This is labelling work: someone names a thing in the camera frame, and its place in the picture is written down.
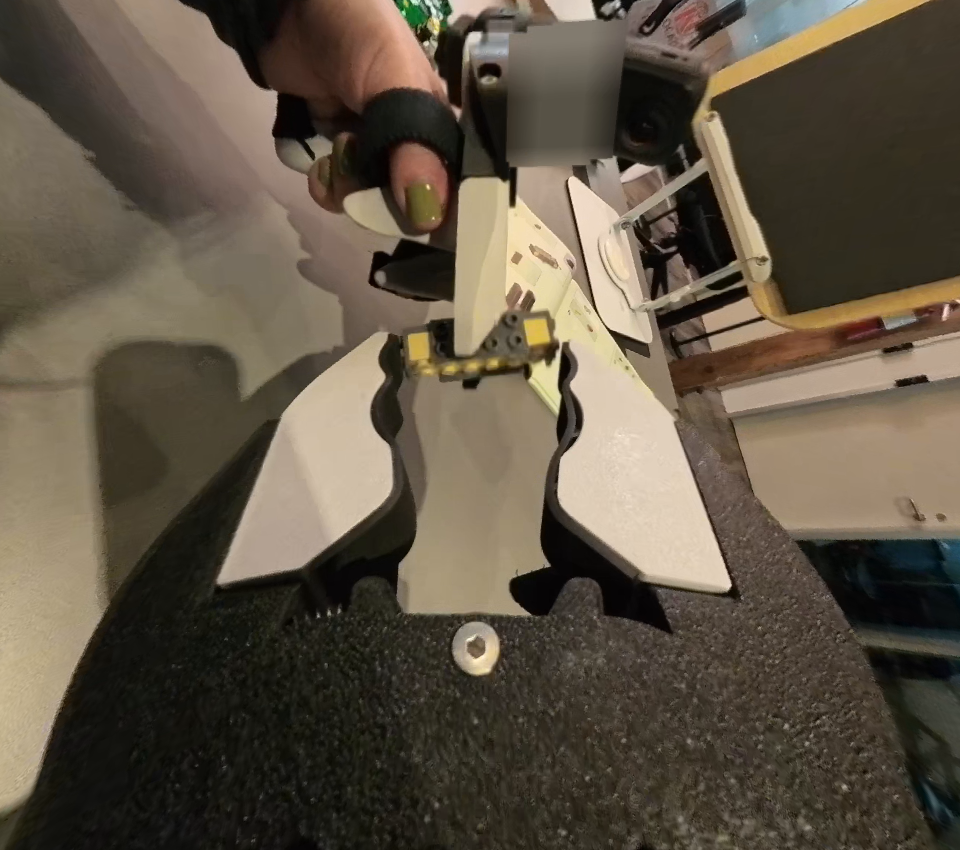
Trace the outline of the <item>grey desk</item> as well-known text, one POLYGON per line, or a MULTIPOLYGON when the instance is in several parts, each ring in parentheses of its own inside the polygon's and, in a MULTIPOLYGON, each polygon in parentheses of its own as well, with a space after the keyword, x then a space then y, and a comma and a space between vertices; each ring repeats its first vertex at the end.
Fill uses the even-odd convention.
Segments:
POLYGON ((2 818, 105 605, 321 364, 414 307, 174 0, 2 0, 2 818))

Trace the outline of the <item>yellow grey brick assembly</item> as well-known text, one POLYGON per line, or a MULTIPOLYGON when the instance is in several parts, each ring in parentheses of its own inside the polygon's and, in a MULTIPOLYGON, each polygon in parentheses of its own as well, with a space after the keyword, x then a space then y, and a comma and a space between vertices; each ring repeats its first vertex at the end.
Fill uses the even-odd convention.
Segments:
POLYGON ((470 354, 456 354, 453 344, 452 318, 432 320, 406 332, 401 340, 405 375, 475 388, 486 377, 529 376, 535 365, 550 364, 560 347, 547 311, 519 309, 504 312, 470 354))

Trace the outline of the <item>blue storage bin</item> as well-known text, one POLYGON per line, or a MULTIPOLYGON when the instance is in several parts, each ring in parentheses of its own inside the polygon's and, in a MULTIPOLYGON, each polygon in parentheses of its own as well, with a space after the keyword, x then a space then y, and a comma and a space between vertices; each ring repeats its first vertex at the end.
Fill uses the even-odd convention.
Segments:
POLYGON ((856 628, 958 640, 959 540, 804 540, 798 546, 856 628))

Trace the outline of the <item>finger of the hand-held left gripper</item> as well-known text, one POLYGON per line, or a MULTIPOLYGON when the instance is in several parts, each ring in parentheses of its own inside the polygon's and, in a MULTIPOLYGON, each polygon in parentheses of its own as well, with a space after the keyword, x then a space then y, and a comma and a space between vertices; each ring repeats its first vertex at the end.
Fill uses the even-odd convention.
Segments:
POLYGON ((510 185, 469 178, 458 193, 454 260, 453 350, 477 352, 506 309, 510 185))

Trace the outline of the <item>person's left hand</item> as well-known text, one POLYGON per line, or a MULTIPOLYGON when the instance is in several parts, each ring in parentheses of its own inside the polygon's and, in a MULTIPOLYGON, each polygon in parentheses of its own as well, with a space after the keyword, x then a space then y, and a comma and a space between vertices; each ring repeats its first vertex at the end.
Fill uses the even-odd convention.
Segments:
MULTIPOLYGON (((273 39, 259 54, 268 86, 304 99, 320 120, 360 114, 394 89, 429 93, 450 109, 447 91, 391 0, 291 0, 273 39)), ((311 198, 342 212, 359 189, 354 178, 355 140, 344 132, 316 160, 307 178, 311 198)), ((419 144, 390 153, 393 198, 414 230, 434 232, 450 206, 450 180, 442 161, 419 144)))

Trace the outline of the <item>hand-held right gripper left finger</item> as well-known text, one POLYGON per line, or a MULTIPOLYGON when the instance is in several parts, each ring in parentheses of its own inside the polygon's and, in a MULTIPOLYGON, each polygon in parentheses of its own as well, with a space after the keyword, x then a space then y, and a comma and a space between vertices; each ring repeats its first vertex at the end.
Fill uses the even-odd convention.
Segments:
POLYGON ((401 340, 377 332, 311 381, 270 438, 217 577, 221 590, 305 583, 352 593, 367 577, 398 591, 416 536, 399 451, 401 340))

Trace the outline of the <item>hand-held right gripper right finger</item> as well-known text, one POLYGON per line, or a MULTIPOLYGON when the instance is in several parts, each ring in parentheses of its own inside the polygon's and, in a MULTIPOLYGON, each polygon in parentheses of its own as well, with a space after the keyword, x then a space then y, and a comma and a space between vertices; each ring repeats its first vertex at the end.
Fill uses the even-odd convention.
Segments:
POLYGON ((565 343, 543 549, 577 575, 729 595, 727 562, 673 415, 590 347, 565 343))

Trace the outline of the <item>brick instruction booklet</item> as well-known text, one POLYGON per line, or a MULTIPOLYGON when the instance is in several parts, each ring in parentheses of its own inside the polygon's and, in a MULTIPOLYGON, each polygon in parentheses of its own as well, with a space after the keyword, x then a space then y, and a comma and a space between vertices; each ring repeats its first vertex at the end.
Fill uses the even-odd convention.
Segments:
POLYGON ((582 344, 604 365, 650 390, 623 347, 631 342, 621 342, 598 319, 579 246, 577 263, 573 250, 518 200, 509 217, 506 303, 529 312, 547 311, 561 343, 582 344))

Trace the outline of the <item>white drawer cabinet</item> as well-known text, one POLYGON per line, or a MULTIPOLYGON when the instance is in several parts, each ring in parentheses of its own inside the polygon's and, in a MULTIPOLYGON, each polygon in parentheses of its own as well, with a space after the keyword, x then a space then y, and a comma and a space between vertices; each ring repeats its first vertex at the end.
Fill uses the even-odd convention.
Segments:
POLYGON ((959 531, 958 333, 726 387, 756 496, 797 537, 959 531))

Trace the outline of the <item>black panel yellow rim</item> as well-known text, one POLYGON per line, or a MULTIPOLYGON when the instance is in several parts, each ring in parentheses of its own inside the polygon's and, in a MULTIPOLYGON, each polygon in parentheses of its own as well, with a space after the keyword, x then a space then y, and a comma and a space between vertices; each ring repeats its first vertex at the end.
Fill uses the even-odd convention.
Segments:
POLYGON ((958 299, 959 0, 866 0, 716 72, 693 122, 758 314, 958 299))

